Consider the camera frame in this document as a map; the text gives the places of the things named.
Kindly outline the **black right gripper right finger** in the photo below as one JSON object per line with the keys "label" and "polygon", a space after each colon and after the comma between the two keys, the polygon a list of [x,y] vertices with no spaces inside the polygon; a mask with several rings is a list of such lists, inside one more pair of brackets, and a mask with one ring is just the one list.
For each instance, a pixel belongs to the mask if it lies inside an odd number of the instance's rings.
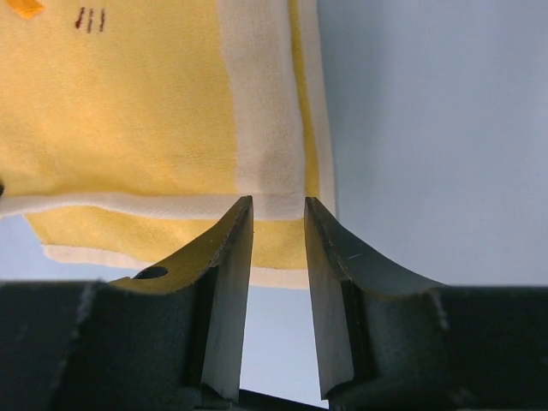
{"label": "black right gripper right finger", "polygon": [[315,198],[304,226],[320,392],[331,409],[546,409],[546,288],[423,277]]}

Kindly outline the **yellow cloth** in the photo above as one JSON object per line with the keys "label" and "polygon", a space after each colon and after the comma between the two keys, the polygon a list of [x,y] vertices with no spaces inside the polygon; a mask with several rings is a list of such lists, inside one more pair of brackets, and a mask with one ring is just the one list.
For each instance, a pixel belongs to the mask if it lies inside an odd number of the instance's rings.
{"label": "yellow cloth", "polygon": [[314,1],[4,1],[1,199],[45,256],[142,269],[253,199],[250,282],[308,285],[335,183]]}

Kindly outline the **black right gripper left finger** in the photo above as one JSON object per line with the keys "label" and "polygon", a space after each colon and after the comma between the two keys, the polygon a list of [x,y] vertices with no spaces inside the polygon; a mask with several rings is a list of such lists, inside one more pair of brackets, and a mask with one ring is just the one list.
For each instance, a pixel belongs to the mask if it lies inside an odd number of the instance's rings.
{"label": "black right gripper left finger", "polygon": [[1,286],[4,410],[226,410],[237,401],[253,201],[136,277]]}

